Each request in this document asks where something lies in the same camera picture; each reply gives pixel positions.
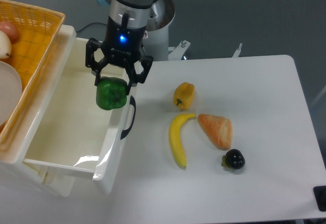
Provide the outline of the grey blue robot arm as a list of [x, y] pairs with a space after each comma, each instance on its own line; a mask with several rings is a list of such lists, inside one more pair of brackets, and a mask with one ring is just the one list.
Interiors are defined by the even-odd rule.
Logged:
[[85, 66], [92, 70], [95, 84], [108, 64], [125, 69], [127, 89], [144, 83], [153, 57], [142, 55], [141, 47], [152, 5], [157, 0], [104, 0], [110, 5], [105, 39], [91, 38], [86, 43]]

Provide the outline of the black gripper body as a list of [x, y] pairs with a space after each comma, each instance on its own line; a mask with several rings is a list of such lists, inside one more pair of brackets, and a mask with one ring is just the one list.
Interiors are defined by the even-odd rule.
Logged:
[[140, 48], [146, 27], [130, 28], [108, 18], [105, 39], [101, 44], [104, 60], [121, 68], [140, 59]]

